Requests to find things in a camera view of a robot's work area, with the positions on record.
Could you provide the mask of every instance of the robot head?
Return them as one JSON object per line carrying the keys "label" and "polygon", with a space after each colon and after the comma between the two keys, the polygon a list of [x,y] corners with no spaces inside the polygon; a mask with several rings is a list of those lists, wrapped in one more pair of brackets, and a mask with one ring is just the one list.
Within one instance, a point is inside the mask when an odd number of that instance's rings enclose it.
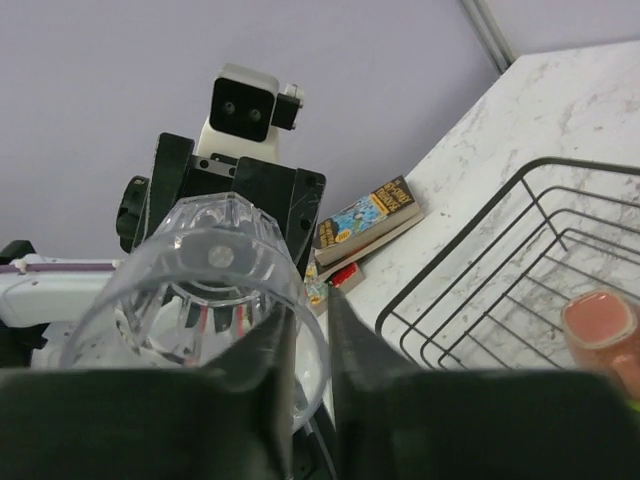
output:
{"label": "robot head", "polygon": [[218,132],[263,142],[278,89],[278,80],[271,75],[226,64],[213,87],[209,125]]}

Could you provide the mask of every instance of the marble countertop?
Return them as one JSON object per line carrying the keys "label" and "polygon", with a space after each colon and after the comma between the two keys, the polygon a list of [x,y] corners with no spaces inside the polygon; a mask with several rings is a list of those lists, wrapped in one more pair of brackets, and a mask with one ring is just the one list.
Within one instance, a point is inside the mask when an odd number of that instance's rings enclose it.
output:
{"label": "marble countertop", "polygon": [[[373,329],[388,302],[526,163],[558,156],[640,166],[639,132],[640,42],[520,57],[407,176],[427,217],[363,264],[366,280],[348,295],[355,311]],[[539,175],[538,180],[576,180],[567,172]],[[617,180],[589,174],[578,180],[603,192],[618,191]],[[638,198],[635,187],[635,180],[626,182],[623,196]],[[504,208],[507,215],[502,222],[480,233],[491,237],[495,229],[505,225],[513,207]],[[435,280],[450,278],[455,266],[452,269],[440,272]],[[576,280],[566,282],[573,285]],[[425,296],[429,293],[413,295],[402,310],[415,318],[429,303]],[[428,328],[436,329],[443,318],[432,320]],[[326,328],[326,314],[320,323]],[[391,328],[385,334],[391,343],[398,341],[397,330]],[[545,334],[550,335],[549,341],[542,341],[542,348],[550,349],[545,355],[552,355],[556,352],[552,345],[556,342],[554,329],[550,327]],[[492,338],[500,342],[499,335]],[[560,364],[568,361],[558,360]],[[517,365],[527,362],[535,364],[533,358],[515,360]]]}

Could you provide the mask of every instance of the stacked books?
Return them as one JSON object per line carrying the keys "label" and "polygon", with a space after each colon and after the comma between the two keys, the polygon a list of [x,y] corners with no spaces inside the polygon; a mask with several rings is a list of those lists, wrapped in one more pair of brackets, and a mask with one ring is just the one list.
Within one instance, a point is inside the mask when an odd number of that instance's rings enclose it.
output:
{"label": "stacked books", "polygon": [[317,280],[389,243],[424,218],[403,176],[385,183],[318,224],[313,240]]}

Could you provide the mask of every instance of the pink object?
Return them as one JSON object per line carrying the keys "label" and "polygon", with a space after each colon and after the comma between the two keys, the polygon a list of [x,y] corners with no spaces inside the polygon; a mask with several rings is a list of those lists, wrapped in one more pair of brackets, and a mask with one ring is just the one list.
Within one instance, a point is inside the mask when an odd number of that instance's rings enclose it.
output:
{"label": "pink object", "polygon": [[579,367],[622,383],[640,400],[640,306],[610,290],[582,295],[562,311],[562,327]]}

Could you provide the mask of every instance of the black wire rack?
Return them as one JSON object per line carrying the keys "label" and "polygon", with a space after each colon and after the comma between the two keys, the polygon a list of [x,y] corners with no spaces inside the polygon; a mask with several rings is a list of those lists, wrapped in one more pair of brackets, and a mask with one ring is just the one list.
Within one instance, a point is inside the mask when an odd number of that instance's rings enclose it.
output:
{"label": "black wire rack", "polygon": [[560,312],[595,288],[640,302],[640,168],[542,158],[400,291],[376,333],[425,368],[572,368]]}

